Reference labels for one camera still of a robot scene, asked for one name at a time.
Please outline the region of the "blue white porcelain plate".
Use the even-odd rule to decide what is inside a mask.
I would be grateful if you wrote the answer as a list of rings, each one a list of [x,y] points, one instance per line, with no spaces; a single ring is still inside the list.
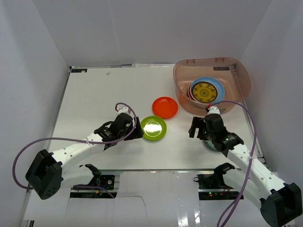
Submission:
[[[212,151],[220,152],[214,146],[214,144],[210,140],[204,140],[204,144]]]

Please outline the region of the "lime green plate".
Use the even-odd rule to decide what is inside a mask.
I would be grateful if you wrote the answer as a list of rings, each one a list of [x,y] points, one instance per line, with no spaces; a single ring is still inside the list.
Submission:
[[[167,132],[165,121],[157,116],[145,117],[140,122],[143,131],[143,138],[149,141],[157,141],[162,139]]]

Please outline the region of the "yellow brown patterned plate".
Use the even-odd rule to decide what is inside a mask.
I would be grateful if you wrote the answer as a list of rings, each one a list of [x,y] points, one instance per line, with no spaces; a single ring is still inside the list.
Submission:
[[[209,82],[198,82],[192,87],[192,96],[198,102],[207,104],[216,100],[218,91],[216,87]]]

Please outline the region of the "red teal floral plate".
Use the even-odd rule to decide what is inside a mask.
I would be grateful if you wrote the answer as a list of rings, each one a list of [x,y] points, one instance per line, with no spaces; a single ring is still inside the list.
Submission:
[[[191,100],[196,101],[196,99],[195,99],[195,98],[193,97],[193,95],[192,95],[191,85],[192,85],[192,83],[190,83],[189,86],[188,86],[187,95],[188,95],[188,97],[189,97]]]

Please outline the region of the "orange plate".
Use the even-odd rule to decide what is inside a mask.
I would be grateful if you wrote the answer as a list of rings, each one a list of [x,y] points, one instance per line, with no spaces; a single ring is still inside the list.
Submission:
[[[162,119],[170,119],[177,114],[178,104],[173,98],[162,96],[153,102],[152,111]]]

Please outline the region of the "light blue plate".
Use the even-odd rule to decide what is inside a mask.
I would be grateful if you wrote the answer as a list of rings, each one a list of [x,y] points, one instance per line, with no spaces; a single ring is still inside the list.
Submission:
[[[191,89],[192,89],[193,85],[198,82],[209,82],[216,87],[216,89],[218,91],[218,97],[216,98],[215,101],[213,101],[211,103],[216,103],[216,102],[220,102],[223,100],[224,95],[225,95],[225,90],[224,90],[224,87],[221,82],[219,82],[218,80],[211,78],[211,77],[200,77],[192,82]]]

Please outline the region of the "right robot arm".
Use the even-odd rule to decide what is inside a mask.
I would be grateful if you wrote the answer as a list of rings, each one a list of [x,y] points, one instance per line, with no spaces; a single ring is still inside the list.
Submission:
[[[189,136],[209,141],[233,162],[219,165],[209,177],[199,176],[199,183],[221,189],[229,186],[241,192],[255,204],[271,227],[282,227],[302,215],[302,192],[299,186],[286,183],[258,159],[252,158],[244,141],[235,133],[227,131],[219,114],[194,117]]]

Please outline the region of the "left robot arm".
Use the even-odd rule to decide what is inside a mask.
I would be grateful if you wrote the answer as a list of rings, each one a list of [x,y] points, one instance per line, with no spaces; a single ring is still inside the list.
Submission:
[[[143,131],[138,117],[120,113],[114,121],[94,130],[83,142],[60,150],[38,152],[26,173],[26,179],[46,200],[60,188],[97,188],[102,185],[102,173],[92,164],[82,164],[86,158],[115,146],[120,141],[140,139]]]

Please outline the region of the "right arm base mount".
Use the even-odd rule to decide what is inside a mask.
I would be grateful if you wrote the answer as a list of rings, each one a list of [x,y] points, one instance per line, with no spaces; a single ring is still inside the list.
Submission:
[[[239,195],[235,189],[227,186],[222,178],[215,174],[198,174],[194,178],[198,183],[198,196],[200,201],[234,200]]]

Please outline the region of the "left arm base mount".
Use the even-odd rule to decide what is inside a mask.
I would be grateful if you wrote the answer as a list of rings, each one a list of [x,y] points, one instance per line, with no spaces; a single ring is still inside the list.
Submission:
[[[78,199],[114,199],[116,197],[115,176],[94,177],[87,185],[75,185],[71,188],[70,198]]]

